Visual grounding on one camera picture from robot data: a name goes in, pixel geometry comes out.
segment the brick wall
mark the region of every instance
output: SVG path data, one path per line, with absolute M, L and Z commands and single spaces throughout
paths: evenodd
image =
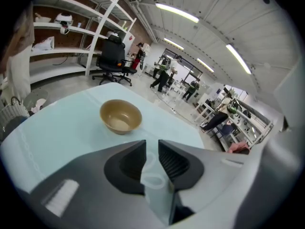
M 95 8 L 95 4 L 90 1 L 90 0 L 75 0 L 78 1 L 82 4 L 85 4 L 86 6 L 90 7 L 90 8 Z M 128 6 L 128 4 L 124 1 L 124 0 L 119 0 L 119 5 L 132 17 L 135 18 L 135 14 L 134 12 L 130 9 L 130 7 Z M 50 7 L 39 7 L 39 6 L 34 6 L 33 8 L 33 12 L 34 13 L 38 13 L 43 17 L 49 17 L 51 18 L 51 22 L 54 21 L 54 19 L 56 18 L 56 16 L 63 12 L 64 10 L 61 9 L 55 9 L 55 8 L 50 8 Z M 105 10 L 104 9 L 100 9 L 100 13 L 104 14 Z M 73 26 L 77 26 L 78 23 L 81 23 L 81 28 L 85 28 L 86 24 L 88 22 L 88 18 L 83 17 L 79 14 L 75 14 L 75 13 L 71 13 L 72 17 L 73 17 Z M 119 20 L 117 18 L 115 18 L 114 16 L 110 15 L 109 16 L 110 19 L 112 19 L 114 22 L 118 23 Z M 95 31 L 96 28 L 98 26 L 97 22 L 93 22 L 92 26 L 90 28 L 91 31 Z M 107 27 L 103 27 L 102 31 L 101 31 L 101 35 L 106 35 L 107 32 L 110 31 L 110 29 L 108 29 Z M 144 27 L 142 26 L 142 24 L 137 20 L 135 22 L 135 24 L 133 25 L 132 29 L 131 29 L 131 34 L 133 34 L 135 36 L 135 40 L 133 41 L 133 44 L 131 46 L 130 52 L 137 52 L 138 48 L 136 47 L 136 45 L 140 42 L 145 42 L 147 44 L 151 44 L 152 40 L 150 39 L 149 35 L 147 34 L 146 30 L 144 29 Z M 80 43 L 81 43 L 81 38 L 82 38 L 82 34 L 81 33 L 77 33 L 77 32 L 69 32 L 66 35 L 60 34 L 59 30 L 54 30 L 54 29 L 35 29 L 35 43 L 41 42 L 42 40 L 50 37 L 50 36 L 54 36 L 55 37 L 55 47 L 79 47 Z M 92 36 L 87 35 L 84 47 L 87 47 L 92 41 Z M 96 44 L 96 49 L 97 50 L 101 50 L 102 48 L 102 43 L 103 40 L 102 39 L 98 39 L 97 40 L 97 44 Z M 70 56 L 72 54 L 46 54 L 46 55 L 39 55 L 39 56 L 35 56 L 35 57 L 31 57 L 30 61 L 38 61 L 38 60 L 43 60 L 43 59 L 48 59 L 48 58 L 57 58 L 57 57 L 63 57 L 63 56 Z

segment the light blue tabletop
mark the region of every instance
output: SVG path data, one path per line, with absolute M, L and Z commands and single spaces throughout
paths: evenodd
M 139 108 L 142 124 L 137 130 L 117 135 L 103 124 L 99 109 L 110 99 L 123 99 Z M 166 224 L 172 197 L 158 159 L 158 140 L 203 148 L 201 138 L 192 126 L 118 83 L 97 86 L 45 107 L 15 129 L 0 152 L 14 184 L 31 192 L 78 156 L 142 139 L 147 143 L 147 161 L 141 183 L 150 207 Z

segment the window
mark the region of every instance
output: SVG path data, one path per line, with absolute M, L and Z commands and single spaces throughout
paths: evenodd
M 177 54 L 174 52 L 165 49 L 163 56 L 175 58 Z M 187 60 L 182 58 L 182 62 L 179 63 L 181 67 L 179 67 L 178 73 L 173 76 L 173 78 L 177 81 L 184 81 L 188 84 L 190 84 L 192 81 L 196 80 L 196 78 L 199 78 L 202 74 L 200 70 L 198 70 L 195 66 L 193 66 L 191 63 L 189 63 Z

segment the ceiling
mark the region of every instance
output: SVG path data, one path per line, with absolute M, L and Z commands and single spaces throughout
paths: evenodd
M 159 43 L 164 37 L 184 47 L 183 57 L 214 80 L 246 90 L 273 106 L 273 91 L 298 60 L 298 48 L 290 21 L 273 1 L 263 0 L 138 0 L 150 29 Z M 161 10 L 155 2 L 184 10 L 198 18 L 192 22 Z M 248 75 L 226 48 L 231 43 L 251 67 Z M 200 58 L 214 69 L 211 73 L 196 62 Z

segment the white bag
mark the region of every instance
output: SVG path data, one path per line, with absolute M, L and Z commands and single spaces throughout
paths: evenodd
M 46 40 L 37 43 L 32 47 L 32 51 L 51 50 L 54 49 L 54 37 L 48 37 Z
M 112 31 L 109 31 L 109 32 L 107 32 L 106 37 L 110 37 L 111 35 L 118 36 L 117 33 L 114 33 L 114 32 L 112 32 Z

